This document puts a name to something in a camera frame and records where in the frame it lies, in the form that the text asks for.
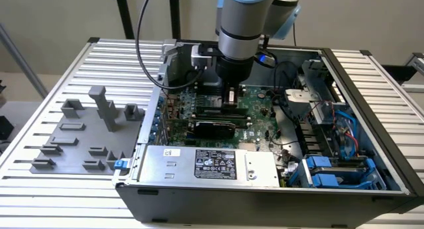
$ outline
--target gray plastic block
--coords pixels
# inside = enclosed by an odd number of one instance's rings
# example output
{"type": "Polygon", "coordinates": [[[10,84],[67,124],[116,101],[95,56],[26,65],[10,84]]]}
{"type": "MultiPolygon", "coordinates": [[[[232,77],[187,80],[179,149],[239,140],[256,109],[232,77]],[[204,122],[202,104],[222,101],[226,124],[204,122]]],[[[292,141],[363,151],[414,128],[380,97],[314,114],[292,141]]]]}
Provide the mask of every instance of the gray plastic block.
{"type": "Polygon", "coordinates": [[[43,145],[40,148],[40,151],[44,155],[58,154],[60,155],[60,152],[63,152],[59,145],[43,145]]]}
{"type": "Polygon", "coordinates": [[[71,145],[75,146],[79,143],[79,139],[76,137],[54,137],[51,140],[51,144],[54,145],[71,145]]]}
{"type": "Polygon", "coordinates": [[[31,164],[36,169],[54,169],[55,162],[51,158],[35,158],[31,164]]]}
{"type": "Polygon", "coordinates": [[[107,148],[106,147],[91,147],[88,153],[91,156],[107,156],[107,148]]]}
{"type": "MultiPolygon", "coordinates": [[[[96,107],[86,107],[84,110],[76,110],[80,118],[63,117],[58,127],[48,139],[47,145],[60,146],[60,154],[50,154],[48,157],[55,162],[55,166],[32,167],[32,173],[44,174],[114,174],[115,161],[122,158],[130,158],[134,153],[136,139],[139,136],[142,121],[127,121],[124,109],[118,108],[115,118],[116,131],[110,132],[103,119],[100,119],[96,107]],[[62,126],[84,124],[80,130],[63,130],[62,126]],[[99,155],[90,152],[94,148],[100,150],[99,155]],[[99,159],[106,166],[104,170],[87,171],[83,163],[86,160],[99,159]]],[[[38,159],[44,159],[44,153],[40,153],[38,159]]]]}
{"type": "Polygon", "coordinates": [[[86,130],[86,125],[84,123],[63,123],[59,128],[63,131],[83,131],[86,130]]]}
{"type": "Polygon", "coordinates": [[[76,110],[84,110],[84,107],[79,99],[67,99],[60,109],[67,118],[79,118],[76,110]]]}
{"type": "Polygon", "coordinates": [[[114,152],[112,152],[112,151],[110,151],[110,152],[107,153],[107,156],[106,156],[106,163],[107,163],[107,165],[108,165],[110,169],[112,169],[112,170],[114,170],[115,161],[116,161],[116,160],[119,160],[119,159],[122,159],[122,158],[126,158],[126,156],[124,156],[124,153],[123,153],[123,152],[120,152],[120,153],[119,153],[119,157],[115,157],[115,155],[114,155],[114,152]]]}
{"type": "Polygon", "coordinates": [[[110,132],[114,132],[116,130],[116,123],[115,123],[115,117],[116,117],[116,108],[114,102],[108,102],[106,98],[106,92],[107,88],[104,86],[92,86],[88,96],[95,100],[98,105],[98,112],[100,118],[106,122],[106,127],[110,132]]]}
{"type": "Polygon", "coordinates": [[[138,104],[127,104],[124,108],[127,121],[142,121],[144,116],[144,110],[139,110],[138,104]]]}
{"type": "Polygon", "coordinates": [[[100,159],[88,159],[83,163],[86,170],[104,170],[106,165],[102,163],[100,159]]]}

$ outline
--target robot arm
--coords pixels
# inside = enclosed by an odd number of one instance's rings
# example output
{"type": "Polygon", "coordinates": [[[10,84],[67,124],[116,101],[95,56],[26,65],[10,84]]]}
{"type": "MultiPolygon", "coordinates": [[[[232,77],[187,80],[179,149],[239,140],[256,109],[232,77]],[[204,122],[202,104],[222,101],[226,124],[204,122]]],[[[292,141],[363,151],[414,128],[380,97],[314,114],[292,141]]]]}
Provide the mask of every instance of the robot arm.
{"type": "Polygon", "coordinates": [[[298,0],[219,0],[220,5],[216,32],[222,55],[215,71],[223,81],[223,107],[236,107],[239,84],[251,75],[260,36],[284,33],[280,27],[292,16],[298,0]]]}

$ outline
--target power supply label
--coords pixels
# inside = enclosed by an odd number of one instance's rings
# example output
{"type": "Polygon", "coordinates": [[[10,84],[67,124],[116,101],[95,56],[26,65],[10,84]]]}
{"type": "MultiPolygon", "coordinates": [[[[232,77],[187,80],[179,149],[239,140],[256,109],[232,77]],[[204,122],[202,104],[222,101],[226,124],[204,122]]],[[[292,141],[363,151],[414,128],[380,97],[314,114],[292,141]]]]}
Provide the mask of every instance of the power supply label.
{"type": "Polygon", "coordinates": [[[195,177],[238,179],[235,151],[196,150],[195,177]]]}

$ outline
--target slotted aluminum surface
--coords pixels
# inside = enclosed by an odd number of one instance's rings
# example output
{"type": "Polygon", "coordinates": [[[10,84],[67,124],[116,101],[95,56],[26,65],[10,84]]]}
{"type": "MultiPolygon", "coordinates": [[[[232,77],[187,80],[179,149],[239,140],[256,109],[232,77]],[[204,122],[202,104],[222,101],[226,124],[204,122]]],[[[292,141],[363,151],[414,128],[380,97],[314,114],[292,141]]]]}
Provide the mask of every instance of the slotted aluminum surface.
{"type": "MultiPolygon", "coordinates": [[[[143,41],[142,53],[147,67],[155,75],[162,63],[162,42],[143,41]]],[[[87,97],[92,85],[106,86],[106,96],[115,101],[118,107],[136,102],[142,108],[147,109],[152,83],[147,80],[138,64],[134,41],[102,39],[99,43],[87,44],[3,154],[0,158],[0,227],[183,228],[186,226],[143,225],[138,222],[114,189],[111,176],[31,174],[28,171],[30,162],[39,155],[39,147],[47,142],[62,118],[60,106],[64,100],[78,98],[84,106],[94,106],[94,101],[87,97]]],[[[391,91],[387,93],[388,97],[396,98],[391,91]]],[[[400,107],[402,112],[410,111],[402,105],[396,107],[400,107]]],[[[382,111],[382,114],[396,113],[382,111]]],[[[404,148],[404,150],[414,152],[414,148],[404,148]]],[[[359,228],[419,229],[424,224],[423,214],[422,206],[403,215],[382,215],[359,228]]],[[[246,227],[192,226],[191,228],[246,227]]]]}
{"type": "Polygon", "coordinates": [[[372,56],[364,56],[359,51],[340,50],[334,50],[334,54],[412,168],[424,180],[424,116],[422,108],[372,56]]]}

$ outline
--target black pole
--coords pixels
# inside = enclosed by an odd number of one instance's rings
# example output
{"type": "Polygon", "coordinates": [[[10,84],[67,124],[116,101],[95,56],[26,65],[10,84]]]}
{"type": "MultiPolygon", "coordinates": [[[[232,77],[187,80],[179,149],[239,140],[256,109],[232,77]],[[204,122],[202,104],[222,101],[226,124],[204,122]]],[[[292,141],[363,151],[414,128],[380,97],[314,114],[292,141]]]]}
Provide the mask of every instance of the black pole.
{"type": "Polygon", "coordinates": [[[127,0],[116,0],[116,2],[118,2],[122,25],[124,27],[126,38],[134,39],[134,30],[132,30],[127,0]]]}
{"type": "Polygon", "coordinates": [[[180,0],[170,0],[172,38],[182,39],[180,0]]]}

